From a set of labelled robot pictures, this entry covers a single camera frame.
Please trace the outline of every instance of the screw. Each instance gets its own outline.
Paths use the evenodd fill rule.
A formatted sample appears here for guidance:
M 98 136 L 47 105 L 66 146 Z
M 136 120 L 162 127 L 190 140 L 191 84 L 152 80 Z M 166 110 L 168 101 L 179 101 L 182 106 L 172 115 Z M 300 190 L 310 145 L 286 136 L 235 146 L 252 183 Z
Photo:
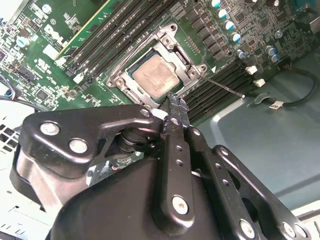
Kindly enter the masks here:
M 294 238 L 296 237 L 296 233 L 295 231 L 293 230 L 293 228 L 286 222 L 283 222 L 283 227 L 284 227 L 284 230 L 286 231 L 286 233 L 291 237 L 291 238 Z
M 240 221 L 240 227 L 243 231 L 243 233 L 250 239 L 255 238 L 255 231 L 250 223 L 248 223 L 246 220 L 241 219 Z
M 226 156 L 229 155 L 228 151 L 224 147 L 220 147 L 220 151 Z
M 162 43 L 164 44 L 164 45 L 169 45 L 170 44 L 170 39 L 168 38 L 168 37 L 164 37 L 163 39 L 162 39 Z
M 198 129 L 193 129 L 193 132 L 197 136 L 200 136 L 200 134 L 201 134 Z
M 148 110 L 146 110 L 146 109 L 141 109 L 141 110 L 140 110 L 140 113 L 141 113 L 143 116 L 146 116 L 147 118 L 150 117 L 150 113 L 149 113 Z
M 82 139 L 73 139 L 69 142 L 69 147 L 77 154 L 83 154 L 88 150 L 88 145 Z
M 43 134 L 49 135 L 49 136 L 57 135 L 60 132 L 59 126 L 52 122 L 43 123 L 40 126 L 40 130 Z
M 296 231 L 297 231 L 301 236 L 303 236 L 304 238 L 307 238 L 307 237 L 308 237 L 307 233 L 305 232 L 305 230 L 304 230 L 301 226 L 299 226 L 298 224 L 296 224 L 296 225 L 294 225 L 294 226 L 295 226 Z
M 180 124 L 179 120 L 174 118 L 174 117 L 171 118 L 171 122 L 173 122 L 175 125 L 179 125 Z
M 174 196 L 172 198 L 173 208 L 176 210 L 178 214 L 185 215 L 188 212 L 188 204 L 186 201 L 180 196 Z

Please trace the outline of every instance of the cable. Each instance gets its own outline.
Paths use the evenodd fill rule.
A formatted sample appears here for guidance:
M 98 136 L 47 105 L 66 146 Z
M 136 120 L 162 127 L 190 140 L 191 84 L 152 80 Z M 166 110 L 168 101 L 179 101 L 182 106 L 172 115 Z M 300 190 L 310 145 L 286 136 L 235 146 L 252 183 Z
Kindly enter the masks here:
M 285 70 L 285 71 L 289 71 L 289 72 L 294 72 L 294 73 L 301 75 L 301 76 L 304 76 L 304 77 L 308 77 L 313 82 L 313 85 L 312 85 L 310 92 L 305 97 L 301 98 L 300 100 L 293 101 L 293 102 L 284 102 L 282 104 L 282 107 L 284 107 L 284 108 L 296 107 L 296 106 L 299 106 L 299 105 L 302 105 L 302 104 L 309 102 L 319 89 L 318 77 L 309 71 L 302 70 L 302 69 L 299 69 L 296 67 L 291 67 L 289 65 L 286 65 L 286 66 L 282 67 L 281 69 Z M 257 96 L 259 96 L 259 93 L 250 92 L 250 93 L 247 93 L 247 96 L 256 98 Z M 278 100 L 274 97 L 270 97 L 270 98 L 264 99 L 263 101 L 268 102 L 270 104 L 274 104 Z
M 0 74 L 0 80 L 2 80 L 5 83 L 5 85 L 10 89 L 10 93 L 9 93 L 9 95 L 6 95 L 6 97 L 14 100 L 16 97 L 16 91 L 15 91 L 14 87 L 10 84 L 10 82 L 2 74 Z
M 28 101 L 25 101 L 25 100 L 21 100 L 21 99 L 10 99 L 6 96 L 0 96 L 0 101 L 3 100 L 3 101 L 10 101 L 10 102 L 14 102 L 14 103 L 19 103 L 19 104 L 23 104 L 23 105 L 26 105 L 26 106 L 29 106 L 31 108 L 34 108 L 35 110 L 39 111 L 39 112 L 47 112 L 48 110 L 42 108 L 41 106 L 38 106 L 38 105 L 35 105 L 31 102 L 28 102 Z
M 283 68 L 283 70 L 289 71 L 289 72 L 295 72 L 298 75 L 304 76 L 304 77 L 308 77 L 312 80 L 313 85 L 312 88 L 310 90 L 310 92 L 303 98 L 301 98 L 300 100 L 297 101 L 293 101 L 293 102 L 285 102 L 282 106 L 283 107 L 295 107 L 295 106 L 299 106 L 302 104 L 305 104 L 307 102 L 309 102 L 311 100 L 311 98 L 315 95 L 315 93 L 318 91 L 319 89 L 319 79 L 317 78 L 316 75 L 314 75 L 313 73 L 309 72 L 309 71 L 305 71 L 296 67 L 288 67 L 285 66 Z

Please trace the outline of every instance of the integrated circuit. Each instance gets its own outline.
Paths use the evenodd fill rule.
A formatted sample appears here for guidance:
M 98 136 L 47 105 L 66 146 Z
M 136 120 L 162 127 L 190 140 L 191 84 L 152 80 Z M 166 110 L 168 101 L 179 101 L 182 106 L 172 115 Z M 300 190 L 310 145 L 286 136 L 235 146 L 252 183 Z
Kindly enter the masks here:
M 155 100 L 179 83 L 174 68 L 157 54 L 145 61 L 132 77 Z
M 37 98 L 41 99 L 42 101 L 46 100 L 46 99 L 49 97 L 49 95 L 48 95 L 45 91 L 43 91 L 42 89 L 40 89 L 40 90 L 35 94 L 35 96 L 36 96 Z

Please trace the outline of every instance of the dimm slot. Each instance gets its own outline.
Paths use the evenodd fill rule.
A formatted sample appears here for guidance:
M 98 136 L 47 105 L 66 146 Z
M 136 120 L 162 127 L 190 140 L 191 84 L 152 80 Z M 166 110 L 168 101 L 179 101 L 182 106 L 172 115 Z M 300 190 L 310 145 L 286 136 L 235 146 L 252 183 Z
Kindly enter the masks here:
M 101 65 L 92 73 L 92 76 L 95 78 L 101 73 L 105 72 L 110 63 L 112 63 L 119 56 L 119 54 L 123 53 L 133 42 L 135 42 L 140 37 L 141 34 L 143 34 L 146 29 L 148 29 L 154 23 L 155 20 L 161 17 L 162 14 L 170 9 L 174 4 L 176 4 L 176 2 L 177 0 L 168 0 L 163 6 L 161 6 L 160 11 L 152 14 L 151 16 L 149 15 L 149 18 L 144 19 L 145 23 L 143 24 L 143 27 L 135 31 L 129 39 L 123 42 L 120 47 L 112 53 L 111 56 L 109 56 L 104 62 L 102 62 Z

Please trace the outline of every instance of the black cable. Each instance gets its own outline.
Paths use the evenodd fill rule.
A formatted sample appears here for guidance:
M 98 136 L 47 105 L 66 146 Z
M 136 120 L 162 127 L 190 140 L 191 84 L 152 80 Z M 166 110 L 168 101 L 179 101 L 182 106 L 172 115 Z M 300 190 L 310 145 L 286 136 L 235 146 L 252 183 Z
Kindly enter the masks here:
M 282 104 L 282 107 L 284 108 L 290 108 L 290 107 L 296 107 L 302 104 L 305 104 L 307 102 L 309 102 L 312 97 L 315 95 L 315 93 L 318 91 L 319 89 L 319 79 L 316 75 L 314 75 L 313 73 L 306 71 L 306 70 L 302 70 L 296 67 L 290 67 L 290 66 L 284 66 L 283 68 L 281 68 L 282 70 L 285 71 L 289 71 L 289 72 L 294 72 L 298 75 L 304 76 L 304 77 L 308 77 L 312 80 L 313 85 L 312 88 L 310 90 L 310 92 L 303 98 L 297 100 L 297 101 L 293 101 L 293 102 L 284 102 Z M 260 93 L 256 93 L 256 92 L 249 92 L 246 94 L 246 96 L 248 97 L 257 97 L 259 96 Z M 268 102 L 270 104 L 274 104 L 276 101 L 278 101 L 276 98 L 274 97 L 269 97 L 263 100 L 263 102 Z
M 310 99 L 315 95 L 315 93 L 319 89 L 319 79 L 317 78 L 317 76 L 309 71 L 305 71 L 305 70 L 302 70 L 302 69 L 299 69 L 296 67 L 284 67 L 283 69 L 286 71 L 295 72 L 296 74 L 310 78 L 313 82 L 313 85 L 312 85 L 310 92 L 305 97 L 303 97 L 297 101 L 285 102 L 282 106 L 283 107 L 295 107 L 295 106 L 299 106 L 299 105 L 302 105 L 302 104 L 309 102 Z
M 29 106 L 31 108 L 34 108 L 35 110 L 39 111 L 39 112 L 47 112 L 48 110 L 42 108 L 41 106 L 37 106 L 31 102 L 28 102 L 28 101 L 24 101 L 24 100 L 21 100 L 21 99 L 15 99 L 15 100 L 12 100 L 6 96 L 0 96 L 0 101 L 3 100 L 3 101 L 10 101 L 10 102 L 13 102 L 13 103 L 19 103 L 19 104 L 23 104 L 23 105 L 26 105 L 26 106 Z

